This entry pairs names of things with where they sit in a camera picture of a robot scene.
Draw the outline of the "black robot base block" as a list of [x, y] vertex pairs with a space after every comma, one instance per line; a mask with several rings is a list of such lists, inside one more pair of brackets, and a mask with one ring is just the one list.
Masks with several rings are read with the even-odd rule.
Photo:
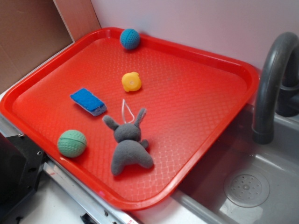
[[0, 218], [37, 191], [44, 151], [28, 136], [0, 135]]

